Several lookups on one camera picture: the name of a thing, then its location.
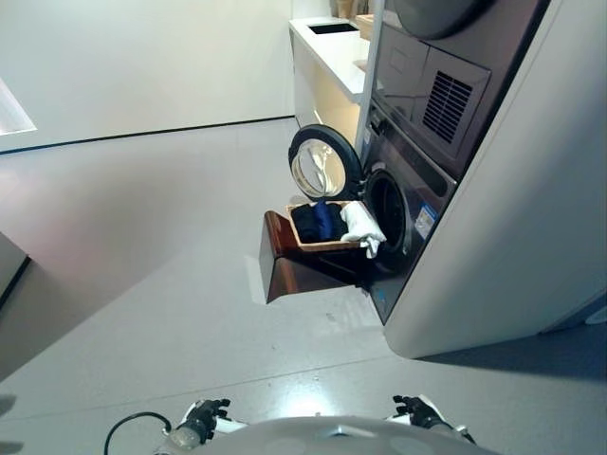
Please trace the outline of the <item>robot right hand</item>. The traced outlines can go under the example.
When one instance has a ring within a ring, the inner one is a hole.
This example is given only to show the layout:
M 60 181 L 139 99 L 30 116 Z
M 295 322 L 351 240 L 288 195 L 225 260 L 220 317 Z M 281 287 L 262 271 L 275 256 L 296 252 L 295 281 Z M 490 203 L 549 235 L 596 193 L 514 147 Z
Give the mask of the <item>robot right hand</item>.
M 438 426 L 449 428 L 450 425 L 440 416 L 439 412 L 421 396 L 394 395 L 397 417 L 407 416 L 411 425 L 430 429 Z

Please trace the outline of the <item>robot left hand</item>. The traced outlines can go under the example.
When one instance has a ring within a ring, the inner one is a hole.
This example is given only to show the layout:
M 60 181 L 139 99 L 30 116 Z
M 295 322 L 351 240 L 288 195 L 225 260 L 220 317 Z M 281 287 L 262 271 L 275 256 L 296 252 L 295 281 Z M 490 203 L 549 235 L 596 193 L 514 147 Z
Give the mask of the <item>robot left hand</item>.
M 217 420 L 228 417 L 229 406 L 228 398 L 196 401 L 187 411 L 180 426 L 193 430 L 201 439 L 210 439 L 216 429 Z

